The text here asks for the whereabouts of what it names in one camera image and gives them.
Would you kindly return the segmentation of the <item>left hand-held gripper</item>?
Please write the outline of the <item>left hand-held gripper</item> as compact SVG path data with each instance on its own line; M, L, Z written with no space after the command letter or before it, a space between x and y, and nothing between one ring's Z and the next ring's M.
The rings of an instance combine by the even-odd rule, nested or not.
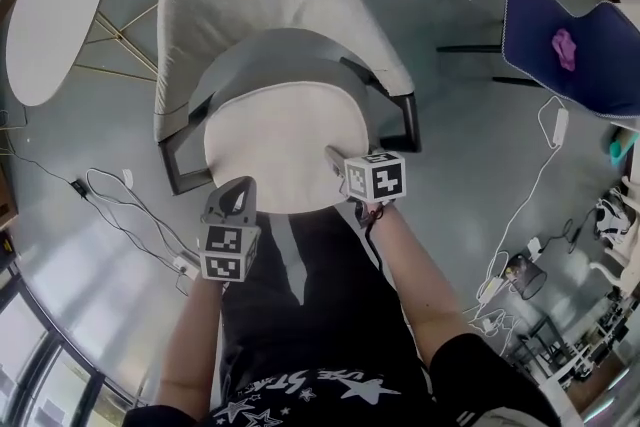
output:
M198 239L204 279L224 283L246 280L261 235L256 204L257 183L250 176L230 180L211 192Z

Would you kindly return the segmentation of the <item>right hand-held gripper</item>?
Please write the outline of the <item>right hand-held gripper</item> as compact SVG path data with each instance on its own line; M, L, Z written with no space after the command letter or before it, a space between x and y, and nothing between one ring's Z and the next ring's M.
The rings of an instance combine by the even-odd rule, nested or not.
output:
M349 197L374 204L396 200L407 194L406 161L396 152L382 152L362 157L345 157L327 146L325 156L331 170L345 178Z

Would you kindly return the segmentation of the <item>white round cloth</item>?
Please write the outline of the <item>white round cloth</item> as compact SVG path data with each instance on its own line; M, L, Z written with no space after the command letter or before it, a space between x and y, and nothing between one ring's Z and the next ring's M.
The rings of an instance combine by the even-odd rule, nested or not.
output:
M252 177L260 212L307 213L343 202L327 148L361 156L369 148L369 133L356 99L319 82L279 84L238 96L211 114L205 126L205 157L215 184Z

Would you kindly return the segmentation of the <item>person's right forearm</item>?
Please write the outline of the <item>person's right forearm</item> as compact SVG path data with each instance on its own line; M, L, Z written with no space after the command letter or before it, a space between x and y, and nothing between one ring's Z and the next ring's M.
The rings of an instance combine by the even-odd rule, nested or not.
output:
M455 291L395 206L366 208L382 215L372 226L373 239L388 265L418 352L430 366L445 343L469 331Z

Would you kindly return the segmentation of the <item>person's left forearm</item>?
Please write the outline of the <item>person's left forearm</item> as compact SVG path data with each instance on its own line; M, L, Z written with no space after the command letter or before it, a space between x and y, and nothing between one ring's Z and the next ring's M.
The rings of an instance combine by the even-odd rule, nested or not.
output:
M170 337L155 403L195 420L210 410L222 283L197 277Z

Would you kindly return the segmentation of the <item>dark blue chair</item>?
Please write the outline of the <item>dark blue chair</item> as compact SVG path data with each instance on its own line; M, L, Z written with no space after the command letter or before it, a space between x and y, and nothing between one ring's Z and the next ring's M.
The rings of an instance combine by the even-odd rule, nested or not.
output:
M576 69L560 66L551 40L561 28L577 45ZM640 28L602 1L575 16L557 0L505 0L501 42L441 46L439 53L499 53L555 95L601 117L640 118Z

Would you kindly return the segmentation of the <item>person's black trousers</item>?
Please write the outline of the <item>person's black trousers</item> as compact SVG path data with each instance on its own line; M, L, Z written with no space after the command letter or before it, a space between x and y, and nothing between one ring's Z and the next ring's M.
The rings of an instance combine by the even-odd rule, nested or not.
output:
M290 287L271 220L259 214L257 256L222 298L221 382L301 370L358 370L419 381L423 374L398 295L335 208L289 218L307 272L304 298Z

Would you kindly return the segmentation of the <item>white extension socket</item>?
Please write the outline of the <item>white extension socket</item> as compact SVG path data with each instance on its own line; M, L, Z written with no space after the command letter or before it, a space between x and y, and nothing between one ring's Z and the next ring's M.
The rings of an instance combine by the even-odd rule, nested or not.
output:
M475 320L479 323L485 337L492 338L498 334L504 335L504 343L500 350L501 356L505 354L516 328L521 323L521 319L518 316L508 313L504 308L488 309L490 303L503 291L514 294L516 289L505 278L492 277L479 296L478 309L475 314Z

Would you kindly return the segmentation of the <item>black mesh waste basket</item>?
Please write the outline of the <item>black mesh waste basket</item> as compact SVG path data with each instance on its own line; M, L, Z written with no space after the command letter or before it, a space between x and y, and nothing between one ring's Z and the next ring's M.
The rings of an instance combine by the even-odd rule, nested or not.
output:
M546 283L547 273L523 254L517 254L507 262L504 277L523 300L530 300Z

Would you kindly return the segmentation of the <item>large window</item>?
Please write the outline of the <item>large window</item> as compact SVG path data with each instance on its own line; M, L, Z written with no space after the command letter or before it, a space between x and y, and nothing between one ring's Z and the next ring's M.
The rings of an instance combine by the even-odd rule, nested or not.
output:
M0 427L120 427L145 402L63 335L13 265L0 283Z

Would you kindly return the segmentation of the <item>small pink object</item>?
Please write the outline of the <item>small pink object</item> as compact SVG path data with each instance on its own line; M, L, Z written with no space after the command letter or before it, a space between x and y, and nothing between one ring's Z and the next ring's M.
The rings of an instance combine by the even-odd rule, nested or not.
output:
M560 66L570 72L576 69L576 50L571 34L564 28L559 29L551 40L552 47L557 54Z

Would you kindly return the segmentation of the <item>white oval table gold legs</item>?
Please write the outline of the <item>white oval table gold legs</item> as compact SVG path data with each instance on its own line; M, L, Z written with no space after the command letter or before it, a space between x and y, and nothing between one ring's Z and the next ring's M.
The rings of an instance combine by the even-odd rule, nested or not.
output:
M11 12L5 48L8 82L15 98L25 107L48 102L74 68L154 82L158 68L126 35L130 24L117 27L100 11L102 0L16 0ZM78 62L95 26L128 52L146 70L135 75Z

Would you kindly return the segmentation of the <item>black metal rack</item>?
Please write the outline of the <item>black metal rack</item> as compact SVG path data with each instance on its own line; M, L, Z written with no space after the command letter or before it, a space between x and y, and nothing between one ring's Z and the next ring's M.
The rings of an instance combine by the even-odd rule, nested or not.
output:
M552 377L570 362L573 353L549 316L539 320L526 334L517 336L513 363L531 377Z

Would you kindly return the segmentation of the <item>teal rolled mat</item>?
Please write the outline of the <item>teal rolled mat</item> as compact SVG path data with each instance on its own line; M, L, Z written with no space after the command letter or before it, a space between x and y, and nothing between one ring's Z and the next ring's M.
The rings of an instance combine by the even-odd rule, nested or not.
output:
M629 147L633 145L633 137L626 132L619 132L609 145L609 158L613 166L619 165L626 157Z

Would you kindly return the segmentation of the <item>black and white bag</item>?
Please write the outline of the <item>black and white bag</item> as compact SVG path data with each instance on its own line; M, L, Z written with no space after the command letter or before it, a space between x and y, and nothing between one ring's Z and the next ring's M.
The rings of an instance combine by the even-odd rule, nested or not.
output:
M601 198L596 203L595 235L612 245L621 244L635 217L636 215L624 202Z

